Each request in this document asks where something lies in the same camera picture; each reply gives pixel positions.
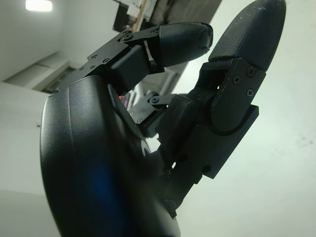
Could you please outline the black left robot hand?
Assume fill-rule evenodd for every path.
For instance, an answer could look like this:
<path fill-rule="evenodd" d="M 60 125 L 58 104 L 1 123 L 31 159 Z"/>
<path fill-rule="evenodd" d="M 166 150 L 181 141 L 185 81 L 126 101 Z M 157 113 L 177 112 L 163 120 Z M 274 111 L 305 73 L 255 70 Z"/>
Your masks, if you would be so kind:
<path fill-rule="evenodd" d="M 40 164 L 63 237 L 178 237 L 176 209 L 214 178 L 259 115 L 252 100 L 276 52 L 283 0 L 256 0 L 212 45 L 205 23 L 123 31 L 92 53 L 44 105 Z M 187 94 L 152 92 L 145 76 L 209 52 Z"/>

